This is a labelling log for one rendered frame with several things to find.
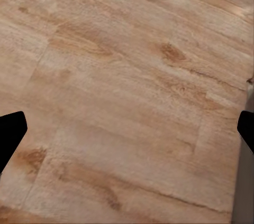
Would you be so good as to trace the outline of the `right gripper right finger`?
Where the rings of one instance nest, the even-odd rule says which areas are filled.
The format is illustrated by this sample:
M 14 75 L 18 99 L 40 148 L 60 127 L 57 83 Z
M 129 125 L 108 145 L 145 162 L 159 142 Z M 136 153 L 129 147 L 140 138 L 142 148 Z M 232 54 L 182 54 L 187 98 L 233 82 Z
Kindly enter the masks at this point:
M 254 153 L 254 113 L 243 110 L 238 120 L 237 129 Z

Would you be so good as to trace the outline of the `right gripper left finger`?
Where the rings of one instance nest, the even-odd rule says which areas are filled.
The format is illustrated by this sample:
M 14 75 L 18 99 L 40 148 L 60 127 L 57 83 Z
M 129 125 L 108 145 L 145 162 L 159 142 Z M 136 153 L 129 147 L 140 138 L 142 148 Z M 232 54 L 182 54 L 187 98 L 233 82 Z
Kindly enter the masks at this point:
M 23 111 L 0 117 L 0 174 L 28 130 Z

